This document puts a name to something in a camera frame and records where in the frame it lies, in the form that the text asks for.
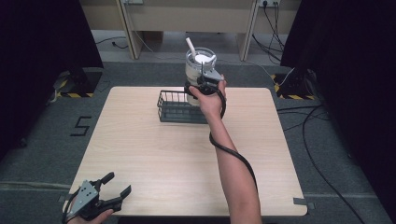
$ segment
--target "black tape mark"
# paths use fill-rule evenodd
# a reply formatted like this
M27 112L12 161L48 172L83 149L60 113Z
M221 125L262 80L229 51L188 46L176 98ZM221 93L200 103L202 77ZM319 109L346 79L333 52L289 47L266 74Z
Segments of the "black tape mark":
M293 203L299 205L306 205L306 199L293 198Z
M76 123L75 128L83 128L83 129L85 129L85 130L84 130L84 133L71 133L70 136L73 136L73 137L75 137L75 136L85 136L85 135L87 134L88 129L90 129L90 126L80 126L80 125L79 125L79 122L80 122L82 119L90 119L90 118L92 118L92 117L91 117L91 116L80 116L80 117L78 118L78 121L77 121L77 123Z

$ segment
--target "hand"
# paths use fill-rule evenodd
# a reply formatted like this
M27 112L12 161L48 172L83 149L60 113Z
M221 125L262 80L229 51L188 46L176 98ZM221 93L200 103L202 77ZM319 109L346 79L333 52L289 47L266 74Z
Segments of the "hand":
M101 213L98 217L91 221L86 221L84 218L78 216L78 217L72 217L69 221L67 221L67 224L101 224L104 222L108 217L113 214L113 209L108 209L105 212Z
M224 98L226 97L225 95L225 87L227 85L227 82L224 79L219 82L219 90L221 93L224 95ZM221 100L218 96L217 93L213 93L211 95L203 95L198 89L196 89L193 86L189 87L190 92L198 98L201 111L204 113L206 119L209 118L215 118L215 119L221 119L220 117L220 112L221 112Z

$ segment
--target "black wire basket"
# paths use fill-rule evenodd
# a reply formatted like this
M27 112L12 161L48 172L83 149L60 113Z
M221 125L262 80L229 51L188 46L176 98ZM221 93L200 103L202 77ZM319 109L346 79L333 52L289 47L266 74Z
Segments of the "black wire basket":
M207 123L200 107L190 105L184 91L161 91L157 106L161 122Z

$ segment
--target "wall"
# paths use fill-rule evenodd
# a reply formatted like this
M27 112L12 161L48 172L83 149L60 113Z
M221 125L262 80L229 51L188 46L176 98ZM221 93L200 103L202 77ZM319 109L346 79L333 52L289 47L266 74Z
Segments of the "wall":
M293 25L294 18L300 6L301 0L281 0L279 4L279 20L277 24L278 33L287 35ZM275 26L275 8L267 7L265 9L271 23ZM253 34L272 34L273 31L269 25L268 19L265 17L263 7L259 7Z
M80 0L91 30L124 30L117 0Z

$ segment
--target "black cable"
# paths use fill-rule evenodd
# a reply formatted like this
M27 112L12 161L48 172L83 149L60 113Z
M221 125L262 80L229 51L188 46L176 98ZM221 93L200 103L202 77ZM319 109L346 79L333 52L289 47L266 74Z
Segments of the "black cable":
M271 49L269 47L264 46L264 44L260 43L255 35L252 35L253 39L256 41L257 45L259 45L259 47L266 52L268 55L271 55L273 58L277 59L278 61L280 61L280 59L278 57L275 56L275 54L273 54L270 50L275 50L275 49Z
M272 38L271 38L269 48L271 48L271 45L272 45L272 42L273 42L273 41L274 41L274 35L273 35ZM277 57L276 57L276 59L279 61L279 63L274 62L274 61L271 59L271 57L270 57L269 54L268 54L268 59L271 61L271 63L280 64L280 59L278 59Z
M71 218L70 218L69 220L66 220L67 211L69 210L70 203L73 202L73 199L76 198L76 196L78 195L78 192L79 192L79 188L78 188L78 190L76 190L76 192L74 192L74 193L70 196L69 201L67 202L67 205L66 205L66 207L64 208L64 215L62 216L62 224L66 224L68 221L71 220Z
M275 30L276 30L277 42L283 51L283 48L285 47L285 45L282 43L282 40L279 37L279 31L277 30L277 23L279 21L279 3L278 2L275 2L275 13L276 13L276 15L275 15Z
M110 38L101 40L101 41L99 41L99 42L96 42L95 44L100 44L100 43L103 43L103 42L105 42L105 41L107 41L107 40L111 40L111 39L120 39L120 38L126 38L126 37L125 37L125 36L114 36L114 37L110 37Z
M305 118L304 122L303 122L303 140L304 140L304 147L306 150L306 153L308 154L309 160L311 160L312 164L314 165L315 169L318 171L319 175L323 178L323 180L329 185L330 188L332 188L332 190L338 195L338 197L340 197L341 200L344 201L344 203L350 208L350 210L355 214L355 216L358 218L358 220L364 224L364 221L361 219L361 217L359 216L359 214L356 212L356 210L352 207L352 205L350 205L350 203L344 198L344 196L329 182L329 180L327 180L327 178L324 176L324 174L319 170L318 166L316 165L316 163L314 162L311 152L308 149L308 144L306 143L306 139L305 139L305 124L308 121L309 117L311 117L311 115L315 112L315 110L317 110L318 108L320 108L322 105L318 105L316 106Z
M287 129L284 129L283 132L288 131L288 130L291 130L291 129L293 129L293 128L297 128L298 126L303 125L303 124L304 124L304 123L301 122L301 123L299 123L299 124L293 125L293 126L287 128Z
M287 108L277 109L276 111L279 112L279 111L292 110L292 109L315 108L317 106L320 106L320 105L304 105L304 106L287 107Z
M300 114L300 115L308 115L308 113L297 112L297 111L280 112L280 113L277 113L277 114ZM313 117L314 119L330 120L330 119L321 118L319 115L322 115L322 114L326 114L326 112L322 112L322 113L317 114L317 115L311 115L311 117Z
M117 47L117 48L119 48L119 49L126 49L126 48L128 48L128 45L127 46L125 46L125 47L121 47L121 46L119 46L118 44L116 44L116 42L111 42L111 44L113 44L113 46L114 47Z
M271 23L271 20L270 20L270 18L268 17L267 11L266 11L265 9L266 9L266 7L263 8L263 10L264 10L264 15L265 15L265 17L267 18L268 22L270 23L271 30L273 31L273 38L276 39L276 41L279 43L279 46L284 47L284 45L283 45L282 41L280 40L279 35L278 35L278 33L277 33L277 21L278 21L278 19L279 19L279 16L278 16L278 8L277 8L277 11L276 11L276 28L274 28L273 24Z
M223 118L224 113L225 113L225 109L226 109L226 100L225 100L225 97L224 97L224 95L221 93L221 91L220 91L219 89L213 88L213 87L210 87L210 86L209 86L209 88L210 88L212 91L215 91L215 92L218 94L218 96L219 96L219 98L220 98L220 100L221 100L221 112L220 112L220 117ZM234 151L234 150L232 150L232 149L230 149L230 148L227 148L227 147L225 147L225 146L222 146L221 144L219 144L218 142L216 142L215 139L214 139L213 136L212 136L212 133L209 134L209 140L210 140L210 143L211 143L213 146L215 146L216 148L221 149L221 150L223 150L223 151L225 151L225 152L230 153L231 155L235 156L237 159L239 159L241 162L243 162L243 163L246 165L248 171L250 172L250 174L251 174L251 176L252 176L252 178L253 178L254 185L256 186L256 190L258 190L258 188L257 188L257 182L256 182L256 176L254 175L253 168L251 167L251 165L250 165L250 163L248 162L248 160L245 159L245 157L243 157L243 156L242 156L241 154L239 154L237 151Z

